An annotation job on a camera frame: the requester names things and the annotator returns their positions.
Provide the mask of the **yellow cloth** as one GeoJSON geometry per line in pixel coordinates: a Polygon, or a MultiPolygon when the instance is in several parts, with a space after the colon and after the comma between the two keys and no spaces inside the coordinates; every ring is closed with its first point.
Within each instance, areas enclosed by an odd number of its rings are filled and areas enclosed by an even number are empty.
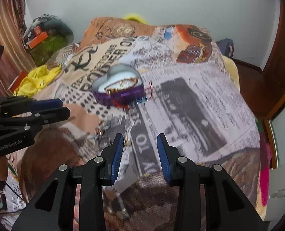
{"type": "Polygon", "coordinates": [[[28,98],[32,98],[54,81],[61,71],[61,66],[49,70],[47,65],[32,69],[15,89],[13,96],[27,96],[28,98]]]}

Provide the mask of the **wooden wardrobe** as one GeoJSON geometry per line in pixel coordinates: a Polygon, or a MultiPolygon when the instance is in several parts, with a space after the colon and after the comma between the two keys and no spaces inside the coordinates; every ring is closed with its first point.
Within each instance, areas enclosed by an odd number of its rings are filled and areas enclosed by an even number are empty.
{"type": "Polygon", "coordinates": [[[234,59],[239,72],[241,95],[263,127],[270,144],[270,168],[277,168],[271,120],[285,107],[285,4],[280,2],[276,36],[264,68],[234,59]]]}

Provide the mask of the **purple heart-shaped jewelry box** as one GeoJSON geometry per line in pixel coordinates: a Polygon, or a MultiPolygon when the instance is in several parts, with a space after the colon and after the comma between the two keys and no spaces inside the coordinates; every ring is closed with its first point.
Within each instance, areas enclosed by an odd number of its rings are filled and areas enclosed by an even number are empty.
{"type": "Polygon", "coordinates": [[[127,64],[117,64],[91,85],[96,101],[104,106],[125,106],[145,96],[140,73],[127,64]]]}

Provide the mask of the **silver jewelry pieces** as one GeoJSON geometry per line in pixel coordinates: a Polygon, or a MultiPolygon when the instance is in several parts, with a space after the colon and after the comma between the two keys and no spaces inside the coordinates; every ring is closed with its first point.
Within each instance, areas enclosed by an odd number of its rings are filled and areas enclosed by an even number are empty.
{"type": "Polygon", "coordinates": [[[107,146],[113,144],[115,136],[117,134],[122,134],[124,138],[124,147],[132,145],[132,141],[127,135],[129,131],[129,126],[125,121],[101,121],[99,125],[95,128],[95,134],[93,139],[99,150],[102,151],[107,146]]]}

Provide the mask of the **dark blue bag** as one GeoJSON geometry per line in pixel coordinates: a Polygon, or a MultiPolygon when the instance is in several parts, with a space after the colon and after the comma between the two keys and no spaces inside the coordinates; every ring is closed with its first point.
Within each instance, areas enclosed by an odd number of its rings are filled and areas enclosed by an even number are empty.
{"type": "Polygon", "coordinates": [[[234,41],[229,38],[225,38],[216,42],[222,55],[232,59],[234,55],[234,41]]]}

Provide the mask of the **pile of clothes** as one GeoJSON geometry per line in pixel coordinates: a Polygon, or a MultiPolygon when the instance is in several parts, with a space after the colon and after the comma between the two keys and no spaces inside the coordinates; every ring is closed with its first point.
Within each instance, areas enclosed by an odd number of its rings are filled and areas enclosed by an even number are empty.
{"type": "Polygon", "coordinates": [[[73,31],[58,17],[43,14],[35,18],[31,25],[27,28],[21,40],[26,50],[31,50],[29,43],[38,37],[41,33],[46,32],[50,35],[61,35],[68,43],[73,42],[73,31]]]}

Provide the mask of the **yellow neck pillow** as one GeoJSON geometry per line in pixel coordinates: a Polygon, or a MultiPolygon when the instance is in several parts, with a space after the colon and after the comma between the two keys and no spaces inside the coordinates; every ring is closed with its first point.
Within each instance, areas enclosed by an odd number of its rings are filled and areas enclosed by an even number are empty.
{"type": "Polygon", "coordinates": [[[127,14],[126,16],[123,17],[123,19],[134,21],[137,23],[148,24],[147,21],[145,21],[145,19],[143,19],[142,16],[138,14],[127,14]]]}

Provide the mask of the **orange box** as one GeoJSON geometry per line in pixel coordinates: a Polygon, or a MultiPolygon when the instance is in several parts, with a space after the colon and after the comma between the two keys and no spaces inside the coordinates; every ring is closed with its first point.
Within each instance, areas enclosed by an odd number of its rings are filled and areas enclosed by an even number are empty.
{"type": "Polygon", "coordinates": [[[48,34],[47,32],[42,32],[41,34],[39,34],[38,36],[36,36],[34,39],[30,40],[29,42],[27,42],[27,46],[29,47],[29,49],[33,49],[35,48],[38,44],[40,44],[41,42],[43,42],[45,39],[48,38],[48,34]]]}

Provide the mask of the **newspaper print bed cover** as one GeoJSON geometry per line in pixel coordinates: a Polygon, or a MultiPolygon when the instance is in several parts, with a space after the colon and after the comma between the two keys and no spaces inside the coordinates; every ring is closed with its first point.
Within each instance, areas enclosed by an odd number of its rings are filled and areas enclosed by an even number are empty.
{"type": "Polygon", "coordinates": [[[32,146],[6,158],[1,223],[11,229],[59,165],[79,166],[100,155],[95,128],[111,119],[128,124],[132,145],[123,149],[115,184],[102,189],[107,230],[173,230],[179,189],[163,178],[160,133],[196,164],[223,166],[265,218],[265,141],[227,61],[203,28],[94,19],[58,79],[35,96],[61,99],[70,118],[45,126],[32,146]],[[91,85],[117,64],[138,70],[145,96],[125,106],[101,105],[91,85]]]}

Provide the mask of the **green bag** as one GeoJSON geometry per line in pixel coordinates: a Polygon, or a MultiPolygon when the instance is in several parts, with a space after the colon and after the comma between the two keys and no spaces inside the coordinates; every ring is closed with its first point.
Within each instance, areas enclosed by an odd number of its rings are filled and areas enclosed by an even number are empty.
{"type": "Polygon", "coordinates": [[[35,48],[31,49],[30,55],[36,66],[42,66],[54,53],[65,47],[67,44],[66,38],[61,35],[50,35],[35,48]]]}

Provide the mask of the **striped curtain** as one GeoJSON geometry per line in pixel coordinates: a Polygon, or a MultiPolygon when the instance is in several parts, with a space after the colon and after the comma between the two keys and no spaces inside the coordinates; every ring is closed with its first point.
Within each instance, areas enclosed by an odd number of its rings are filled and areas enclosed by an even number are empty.
{"type": "Polygon", "coordinates": [[[22,43],[26,31],[25,0],[0,0],[0,96],[11,96],[8,87],[22,71],[36,67],[22,43]]]}

